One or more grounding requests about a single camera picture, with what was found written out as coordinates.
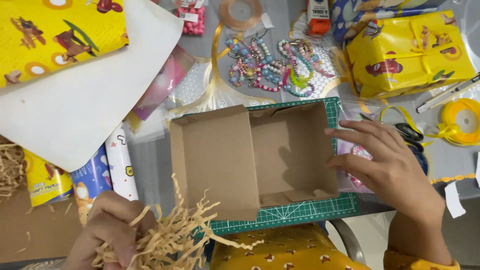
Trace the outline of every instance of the cutting mat grid lines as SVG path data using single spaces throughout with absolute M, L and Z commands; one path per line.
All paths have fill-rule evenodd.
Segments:
M 328 126 L 336 127 L 339 98 L 321 98 L 295 102 L 277 103 L 248 107 L 249 110 L 298 106 L 323 101 L 327 112 Z M 336 153 L 336 139 L 332 139 Z M 288 226 L 299 223 L 340 219 L 358 215 L 357 195 L 340 193 L 338 198 L 312 200 L 289 205 L 262 208 L 258 211 L 256 221 L 211 221 L 210 226 L 217 235 L 247 232 L 267 228 Z

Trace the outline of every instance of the gold ribbon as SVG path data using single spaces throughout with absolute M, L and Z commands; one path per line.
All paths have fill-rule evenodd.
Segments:
M 417 24 L 414 22 L 414 20 L 410 20 L 410 28 L 413 32 L 413 35 L 415 36 L 415 40 L 417 41 L 418 48 L 412 48 L 410 49 L 411 53 L 405 53 L 405 54 L 384 54 L 383 59 L 398 59 L 398 58 L 408 58 L 408 57 L 417 57 L 421 56 L 421 63 L 422 66 L 425 68 L 425 71 L 427 73 L 427 83 L 433 82 L 433 77 L 432 77 L 432 70 L 430 68 L 430 65 L 428 64 L 427 61 L 427 56 L 433 55 L 434 53 L 440 52 L 441 50 L 448 49 L 450 47 L 454 47 L 457 45 L 457 41 L 452 41 L 450 43 L 445 43 L 442 45 L 439 45 L 435 48 L 431 49 L 423 49 L 422 45 L 422 40 L 420 35 L 417 34 L 416 26 Z
M 383 118 L 385 111 L 388 109 L 393 108 L 397 109 L 405 118 L 405 121 L 418 133 L 417 126 L 412 120 L 410 114 L 404 108 L 400 106 L 387 106 L 385 109 L 382 110 L 380 113 L 380 121 Z M 455 101 L 450 101 L 442 109 L 442 123 L 438 124 L 439 132 L 438 134 L 424 134 L 427 137 L 438 139 L 438 138 L 445 138 L 448 142 L 457 145 L 457 146 L 478 146 L 480 145 L 480 126 L 477 130 L 473 133 L 464 133 L 460 130 L 460 126 L 455 123 L 456 115 L 461 110 L 471 110 L 480 121 L 480 103 L 473 99 L 469 98 L 460 98 Z M 422 145 L 428 146 L 432 144 L 435 140 L 430 142 L 422 143 Z

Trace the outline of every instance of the yellow wrapping paper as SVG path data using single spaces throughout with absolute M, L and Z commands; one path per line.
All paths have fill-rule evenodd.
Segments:
M 123 0 L 0 0 L 0 37 L 0 87 L 19 84 L 128 45 Z
M 452 11 L 373 20 L 347 52 L 362 98 L 413 94 L 475 76 Z

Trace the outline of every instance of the sleeve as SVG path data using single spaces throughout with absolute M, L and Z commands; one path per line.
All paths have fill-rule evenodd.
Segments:
M 386 250 L 384 270 L 460 270 L 460 266 L 456 260 L 453 260 L 451 266 L 445 266 Z

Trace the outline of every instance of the gray table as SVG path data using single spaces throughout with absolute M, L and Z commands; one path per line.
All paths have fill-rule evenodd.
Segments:
M 179 44 L 192 55 L 210 57 L 212 37 L 219 21 L 217 11 L 220 2 L 221 0 L 210 0 L 209 6 L 206 7 L 205 35 L 203 37 L 187 35 L 182 36 L 180 39 Z M 269 48 L 274 48 L 274 42 L 287 38 L 290 22 L 297 19 L 300 11 L 305 9 L 306 1 L 262 0 L 261 2 L 264 11 L 270 15 L 272 23 L 275 26 L 264 36 L 264 41 Z M 479 40 L 478 35 L 480 35 L 480 30 L 472 30 L 469 27 L 474 25 L 476 19 L 475 14 L 478 13 L 475 10 L 480 10 L 480 7 L 470 2 L 473 1 L 464 0 L 461 4 L 453 4 L 451 0 L 448 0 L 442 9 L 453 9 L 457 18 L 466 19 L 469 41 Z M 459 21 L 464 27 L 465 21 Z M 220 39 L 221 44 L 223 44 L 226 39 L 227 35 L 222 33 Z M 274 51 L 274 56 L 280 58 L 276 49 L 271 49 L 270 51 Z M 232 63 L 233 60 L 231 58 L 224 57 L 218 61 L 219 69 L 222 71 Z M 225 81 L 228 80 L 226 72 L 222 73 L 222 77 Z M 269 93 L 266 91 L 258 91 L 257 89 L 249 89 L 245 86 L 237 89 L 245 95 L 271 98 L 276 102 L 297 100 L 294 96 L 286 95 L 283 91 Z M 330 91 L 329 95 L 338 95 L 341 99 L 354 99 L 347 83 L 339 85 L 334 91 Z M 425 122 L 434 124 L 439 121 L 440 108 L 432 109 L 422 114 L 415 112 L 415 108 L 430 98 L 430 96 L 429 93 L 423 93 L 395 97 L 388 101 L 392 105 L 400 105 L 406 108 L 417 123 Z M 399 114 L 392 111 L 386 114 L 385 121 L 401 122 L 403 119 Z M 129 149 L 141 200 L 146 204 L 158 203 L 161 205 L 164 213 L 170 213 L 174 206 L 174 197 L 170 178 L 172 171 L 168 132 L 166 132 L 165 137 L 162 139 L 149 143 L 129 145 Z M 477 161 L 476 152 L 478 151 L 480 151 L 480 147 L 456 147 L 443 140 L 437 140 L 434 144 L 426 148 L 426 155 L 430 164 L 429 178 L 438 179 L 474 173 Z M 457 182 L 457 188 L 462 200 L 480 197 L 480 188 L 475 182 L 475 179 L 464 179 Z M 437 183 L 434 186 L 442 193 L 445 185 L 446 183 Z M 359 208 L 359 215 L 392 210 L 389 206 L 382 203 L 377 196 L 371 194 L 359 195 Z

